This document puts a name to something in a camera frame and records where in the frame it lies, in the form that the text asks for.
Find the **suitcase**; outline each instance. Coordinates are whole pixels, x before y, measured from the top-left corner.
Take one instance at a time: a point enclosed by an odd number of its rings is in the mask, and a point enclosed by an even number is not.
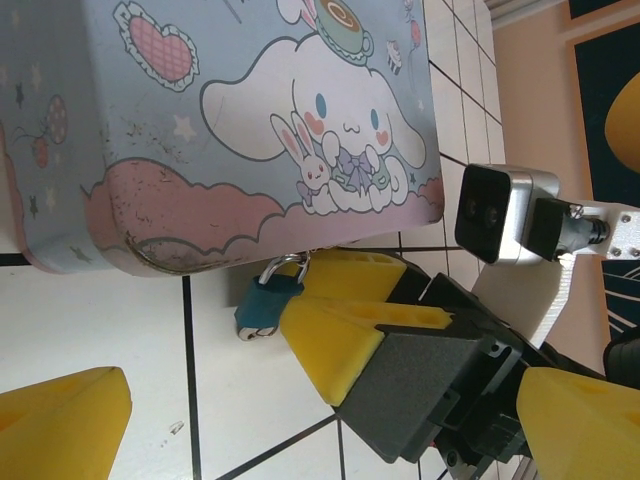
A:
[[[0,152],[44,270],[184,275],[442,217],[421,2],[3,13]]]

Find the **blue padlock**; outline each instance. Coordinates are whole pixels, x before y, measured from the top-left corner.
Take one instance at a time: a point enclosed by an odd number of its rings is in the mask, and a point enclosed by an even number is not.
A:
[[[302,281],[309,269],[310,254],[298,253],[276,258],[262,275],[255,277],[235,312],[238,337],[244,341],[270,337],[278,331],[280,316],[293,297],[304,291]],[[297,263],[296,277],[276,271],[288,263]]]

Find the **white cartoon puppy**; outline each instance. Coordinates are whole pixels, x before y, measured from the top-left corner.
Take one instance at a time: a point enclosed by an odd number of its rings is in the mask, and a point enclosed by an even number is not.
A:
[[[336,212],[338,208],[329,194],[331,178],[329,165],[316,155],[302,119],[294,113],[291,120],[298,133],[297,137],[287,122],[277,115],[271,116],[271,125],[285,150],[300,168],[302,181],[298,182],[296,187],[302,197],[302,205],[308,213],[327,215]]]
[[[313,2],[278,0],[278,8],[288,23],[302,18],[316,28]],[[272,117],[290,118],[294,112],[312,145],[322,146],[332,168],[328,188],[340,210],[380,211],[391,202],[402,204],[408,194],[403,161],[422,167],[425,145],[404,119],[384,77],[366,66],[366,58],[358,62],[336,53],[319,33],[300,42],[277,40],[239,81],[203,87],[203,116],[220,142],[260,161],[286,149]],[[390,156],[392,147],[397,157]]]

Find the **yellow object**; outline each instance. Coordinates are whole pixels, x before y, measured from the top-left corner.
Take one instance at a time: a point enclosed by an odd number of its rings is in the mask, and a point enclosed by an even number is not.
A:
[[[96,368],[0,395],[0,478],[109,477],[131,416],[122,370]]]
[[[544,480],[640,478],[640,391],[529,368],[517,410]]]
[[[611,150],[621,163],[636,173],[640,173],[638,125],[640,125],[640,73],[620,91],[609,109],[605,123],[605,136]]]
[[[293,276],[297,268],[289,264],[282,273]],[[406,269],[400,260],[381,253],[320,250],[311,255],[302,295],[384,302]]]
[[[444,329],[444,310],[382,302],[297,297],[280,319],[282,334],[322,399],[339,406],[384,339],[376,325]]]

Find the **camera lens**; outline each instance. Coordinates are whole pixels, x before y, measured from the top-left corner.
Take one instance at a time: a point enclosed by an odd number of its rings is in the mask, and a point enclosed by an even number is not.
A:
[[[498,223],[498,210],[495,207],[487,208],[487,211],[484,214],[484,224],[487,228],[493,228]]]
[[[471,220],[473,217],[476,216],[476,212],[478,210],[478,204],[476,203],[475,200],[473,200],[472,198],[470,198],[467,201],[467,204],[464,207],[464,213],[467,216],[467,218],[469,220]]]

